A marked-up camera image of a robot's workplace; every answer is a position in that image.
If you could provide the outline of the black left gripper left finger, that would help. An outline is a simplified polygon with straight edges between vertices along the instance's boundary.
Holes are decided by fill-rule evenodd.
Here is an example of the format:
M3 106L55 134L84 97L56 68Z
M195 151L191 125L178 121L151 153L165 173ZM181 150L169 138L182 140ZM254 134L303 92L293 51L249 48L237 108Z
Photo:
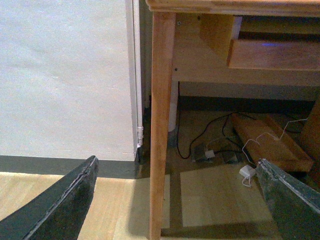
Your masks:
M91 206L99 160L91 156L0 222L2 240L76 240Z

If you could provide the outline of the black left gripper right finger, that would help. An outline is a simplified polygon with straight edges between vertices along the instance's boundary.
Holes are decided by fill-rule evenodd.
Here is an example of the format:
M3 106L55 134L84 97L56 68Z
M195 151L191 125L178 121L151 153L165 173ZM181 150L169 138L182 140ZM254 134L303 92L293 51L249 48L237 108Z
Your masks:
M320 193L262 158L255 169L264 200L284 240L320 238Z

